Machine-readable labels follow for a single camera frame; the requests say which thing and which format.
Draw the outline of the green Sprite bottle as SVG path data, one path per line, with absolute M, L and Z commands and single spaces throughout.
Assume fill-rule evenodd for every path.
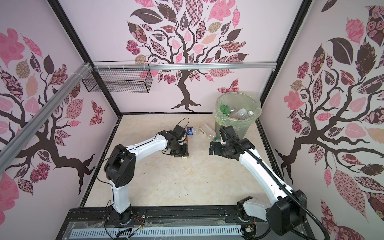
M 220 111 L 225 115 L 229 116 L 231 114 L 231 107 L 228 105 L 221 105 L 220 106 Z

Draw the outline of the clear Pepsi bottle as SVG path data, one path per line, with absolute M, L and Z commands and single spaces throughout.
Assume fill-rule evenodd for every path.
M 196 136 L 200 134 L 200 128 L 199 127 L 187 127 L 187 135 L 188 136 Z

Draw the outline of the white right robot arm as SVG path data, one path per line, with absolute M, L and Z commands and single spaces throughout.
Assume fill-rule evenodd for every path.
M 220 142 L 210 143 L 209 154 L 241 163 L 260 184 L 269 200 L 263 203 L 248 197 L 239 201 L 241 219 L 265 221 L 279 236 L 294 232 L 307 220 L 306 195 L 301 190 L 295 191 L 279 178 L 263 161 L 255 146 L 248 139 L 240 139 L 232 126 L 221 126 L 220 134 Z

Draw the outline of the white bottle red cap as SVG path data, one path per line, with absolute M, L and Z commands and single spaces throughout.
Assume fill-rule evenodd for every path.
M 246 109 L 239 109 L 237 112 L 230 115 L 235 120 L 243 120 L 247 117 L 248 111 Z

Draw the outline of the clear bottle green-red cap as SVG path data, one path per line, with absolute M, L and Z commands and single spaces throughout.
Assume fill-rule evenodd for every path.
M 216 132 L 206 123 L 200 125 L 200 130 L 212 141 L 217 141 L 219 139 Z

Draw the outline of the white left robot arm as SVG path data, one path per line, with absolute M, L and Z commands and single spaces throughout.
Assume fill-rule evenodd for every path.
M 120 215 L 130 210 L 128 183 L 133 179 L 136 163 L 156 153 L 170 151 L 174 158 L 188 157 L 187 131 L 177 125 L 173 130 L 160 131 L 154 137 L 141 143 L 115 146 L 104 166 L 106 178 L 112 185 L 113 209 Z

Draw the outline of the black frame rail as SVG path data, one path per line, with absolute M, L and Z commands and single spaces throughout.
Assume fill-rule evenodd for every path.
M 292 26 L 291 26 L 289 33 L 288 33 L 288 36 L 287 36 L 287 38 L 283 44 L 283 47 L 282 47 L 282 49 L 278 55 L 277 65 L 274 68 L 274 70 L 272 70 L 272 73 L 270 74 L 270 76 L 266 82 L 266 85 L 264 87 L 264 90 L 261 94 L 260 100 L 261 100 L 262 106 L 267 101 L 268 95 L 269 95 L 270 91 L 272 90 L 272 87 L 275 83 L 275 80 L 277 79 L 278 74 L 284 65 L 284 62 L 285 62 L 285 60 L 289 54 L 289 51 L 291 50 L 291 47 L 293 46 L 294 41 L 295 41 L 297 35 L 299 34 L 299 30 L 301 29 L 301 27 L 302 27 L 302 25 L 303 25 L 303 23 L 307 17 L 307 14 L 310 11 L 312 4 L 313 4 L 312 0 L 304 0 L 304 1 L 302 1 L 301 5 L 299 7 L 298 13 L 296 14 L 296 17 L 292 23 Z

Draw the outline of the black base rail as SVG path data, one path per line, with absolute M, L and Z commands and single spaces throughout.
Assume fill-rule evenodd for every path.
M 131 207 L 131 213 L 120 217 L 112 207 L 84 207 L 70 209 L 67 221 L 102 221 L 107 226 L 140 225 L 144 223 L 172 223 L 178 220 L 223 220 L 225 224 L 262 223 L 263 220 L 246 216 L 237 205 Z

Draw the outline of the aluminium wall rail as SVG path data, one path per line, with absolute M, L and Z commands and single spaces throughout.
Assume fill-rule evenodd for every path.
M 75 88 L 75 86 L 91 72 L 91 65 L 83 63 L 54 94 L 39 112 L 23 127 L 1 151 L 1 173 L 11 164 L 23 147 L 38 132 L 45 121 L 53 114 L 65 97 Z
M 150 71 L 168 71 L 168 70 L 210 70 L 210 69 L 275 69 L 276 62 L 240 62 L 240 63 L 194 63 L 194 64 L 121 64 L 97 65 L 94 63 L 93 69 L 144 69 Z

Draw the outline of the clear ribbed bottle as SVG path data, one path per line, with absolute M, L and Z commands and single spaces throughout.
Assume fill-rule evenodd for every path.
M 254 116 L 254 112 L 252 112 L 252 111 L 248 111 L 248 113 L 247 113 L 247 118 L 251 118 L 251 117 L 253 117 Z

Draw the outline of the aluminium left wall rail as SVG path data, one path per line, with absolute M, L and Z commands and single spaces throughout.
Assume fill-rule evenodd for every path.
M 91 65 L 83 63 L 54 94 L 39 112 L 23 127 L 1 151 L 1 173 L 11 164 L 23 147 L 38 132 L 45 121 L 53 114 L 65 97 L 75 88 L 75 86 L 91 72 Z

